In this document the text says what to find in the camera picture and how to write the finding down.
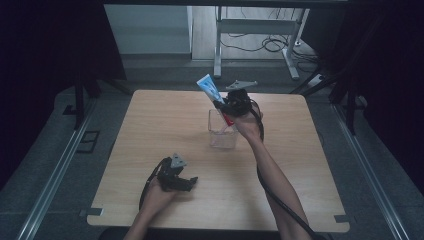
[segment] light wood tabletop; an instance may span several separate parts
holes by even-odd
[[[318,232],[347,232],[327,159],[305,99],[300,95],[249,94],[264,114],[265,145],[287,175]],[[234,149],[209,145],[208,111],[203,92],[138,90],[122,123],[92,208],[91,225],[130,226],[147,178],[165,157],[178,153],[188,165],[181,178],[199,177],[155,218],[152,227],[273,230],[274,217],[256,175],[247,141]]]

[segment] person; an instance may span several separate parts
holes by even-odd
[[[261,114],[256,106],[254,110]],[[290,207],[305,223],[308,223],[299,197],[283,171],[274,161],[260,137],[260,129],[252,113],[241,117],[231,117],[240,134],[246,138],[255,156],[257,167],[269,189]],[[164,209],[175,197],[177,191],[164,192],[159,181],[155,178],[150,183],[149,191],[130,227],[125,240],[143,239],[149,222]],[[274,215],[278,232],[282,240],[310,240],[312,237],[267,193],[266,197]]]

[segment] white metal stand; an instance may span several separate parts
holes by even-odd
[[[287,49],[283,49],[283,56],[289,68],[293,80],[299,79],[296,67],[291,59],[293,47],[295,46],[297,35],[302,25],[305,9],[296,20],[264,20],[264,19],[222,19],[222,7],[218,7],[216,20],[216,46],[213,75],[215,78],[221,77],[221,34],[274,34],[290,35],[290,41]]]

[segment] gray carpet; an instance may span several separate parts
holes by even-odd
[[[213,72],[210,62],[194,63],[194,66],[186,66],[185,63],[182,64],[184,66],[150,64],[153,65],[126,66],[129,81],[119,82],[132,90],[197,91],[195,82]],[[259,85],[249,89],[250,92],[288,93],[300,84],[289,79],[287,69],[282,67],[252,68],[249,67],[252,63],[245,63],[248,67],[231,62],[225,64],[222,78],[215,82],[220,90],[224,90],[224,86],[236,79],[258,81]],[[302,78],[307,75],[308,73],[301,72]],[[74,155],[36,239],[97,239],[105,230],[104,227],[88,225],[84,210],[91,206],[131,97],[102,81],[99,84],[103,93],[97,100],[93,118],[87,128],[100,131],[98,143],[92,154]],[[321,90],[308,97],[307,102],[351,229],[344,234],[326,233],[325,236],[340,240],[394,239],[328,103],[327,94],[330,90]],[[55,110],[49,121],[19,169],[0,193],[1,239],[16,238],[72,134],[74,117],[62,115],[68,104],[74,104],[72,89],[57,96]],[[355,126],[358,139],[399,212],[410,239],[424,239],[423,196],[368,127],[361,111],[356,114]]]

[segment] transparent cup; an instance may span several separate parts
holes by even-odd
[[[209,110],[209,144],[216,148],[235,148],[238,131],[228,127],[227,123],[216,109]]]

